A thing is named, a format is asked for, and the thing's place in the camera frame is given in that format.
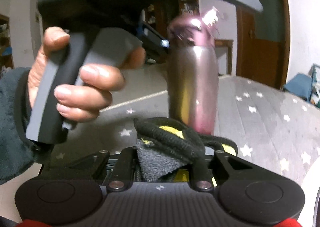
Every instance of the red part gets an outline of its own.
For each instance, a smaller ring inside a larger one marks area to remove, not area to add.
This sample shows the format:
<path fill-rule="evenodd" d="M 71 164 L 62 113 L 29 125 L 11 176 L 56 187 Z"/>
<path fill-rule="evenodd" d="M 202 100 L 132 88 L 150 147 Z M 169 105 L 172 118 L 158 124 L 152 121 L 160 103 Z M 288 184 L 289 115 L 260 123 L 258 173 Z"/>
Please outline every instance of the red part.
<path fill-rule="evenodd" d="M 18 224 L 16 227 L 51 227 L 44 223 L 31 221 L 31 220 L 24 220 L 23 223 Z"/>
<path fill-rule="evenodd" d="M 302 227 L 295 219 L 286 219 L 274 227 Z"/>

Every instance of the finger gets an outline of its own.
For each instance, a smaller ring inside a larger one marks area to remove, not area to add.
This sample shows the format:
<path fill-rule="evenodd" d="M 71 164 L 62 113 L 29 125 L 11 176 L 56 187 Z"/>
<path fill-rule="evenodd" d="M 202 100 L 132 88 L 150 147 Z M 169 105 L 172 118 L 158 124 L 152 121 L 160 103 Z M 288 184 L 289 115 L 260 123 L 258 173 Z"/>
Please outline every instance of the finger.
<path fill-rule="evenodd" d="M 61 50 L 67 46 L 70 35 L 60 27 L 50 27 L 44 32 L 42 53 L 49 55 L 51 51 Z"/>
<path fill-rule="evenodd" d="M 80 78 L 83 82 L 103 91 L 118 91 L 124 87 L 125 80 L 118 68 L 88 64 L 80 69 Z"/>
<path fill-rule="evenodd" d="M 83 110 L 100 110 L 112 103 L 109 91 L 88 86 L 60 85 L 55 88 L 54 96 L 64 106 Z"/>
<path fill-rule="evenodd" d="M 146 51 L 142 47 L 138 47 L 133 50 L 124 61 L 124 63 L 120 66 L 120 69 L 137 69 L 140 68 L 146 58 Z"/>
<path fill-rule="evenodd" d="M 79 108 L 67 107 L 59 103 L 57 104 L 57 110 L 65 118 L 77 122 L 87 122 L 94 120 L 99 116 L 99 110 L 82 110 Z"/>

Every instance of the metal screw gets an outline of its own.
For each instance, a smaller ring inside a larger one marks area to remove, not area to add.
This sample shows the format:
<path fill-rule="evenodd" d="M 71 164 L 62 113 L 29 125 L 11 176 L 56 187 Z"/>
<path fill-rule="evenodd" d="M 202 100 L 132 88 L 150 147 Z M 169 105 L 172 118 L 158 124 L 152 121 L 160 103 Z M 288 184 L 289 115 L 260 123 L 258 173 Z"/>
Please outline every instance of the metal screw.
<path fill-rule="evenodd" d="M 109 183 L 109 187 L 112 189 L 121 189 L 124 187 L 124 183 L 121 181 L 112 181 Z"/>
<path fill-rule="evenodd" d="M 200 189 L 207 190 L 212 187 L 212 184 L 208 181 L 199 181 L 197 182 L 197 187 Z"/>

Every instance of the round pad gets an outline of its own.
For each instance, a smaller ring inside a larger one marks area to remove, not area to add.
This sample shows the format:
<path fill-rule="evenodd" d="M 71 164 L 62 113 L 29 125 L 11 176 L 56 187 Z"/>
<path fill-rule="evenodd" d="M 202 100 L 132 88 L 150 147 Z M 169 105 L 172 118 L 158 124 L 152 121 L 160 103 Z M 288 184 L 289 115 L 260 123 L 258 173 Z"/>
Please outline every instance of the round pad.
<path fill-rule="evenodd" d="M 102 201 L 94 180 L 46 180 L 35 177 L 22 184 L 15 203 L 22 219 L 48 225 L 78 221 L 92 213 Z"/>
<path fill-rule="evenodd" d="M 219 200 L 228 212 L 243 221 L 275 225 L 296 218 L 305 197 L 291 180 L 258 181 L 227 180 L 219 191 Z"/>

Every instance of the grey carpet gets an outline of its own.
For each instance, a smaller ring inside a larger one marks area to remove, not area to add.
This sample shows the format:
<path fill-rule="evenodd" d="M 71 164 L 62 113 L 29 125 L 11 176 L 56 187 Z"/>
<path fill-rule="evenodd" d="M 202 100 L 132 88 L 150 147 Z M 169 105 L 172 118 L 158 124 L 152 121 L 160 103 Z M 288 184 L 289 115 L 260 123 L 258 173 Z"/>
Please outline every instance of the grey carpet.
<path fill-rule="evenodd" d="M 166 91 L 109 107 L 96 121 L 79 124 L 66 143 L 55 147 L 52 166 L 103 149 L 115 153 L 133 146 L 133 117 L 167 115 Z M 298 184 L 320 155 L 319 123 L 319 109 L 289 93 L 240 77 L 219 81 L 215 135 L 236 142 L 240 157 Z"/>

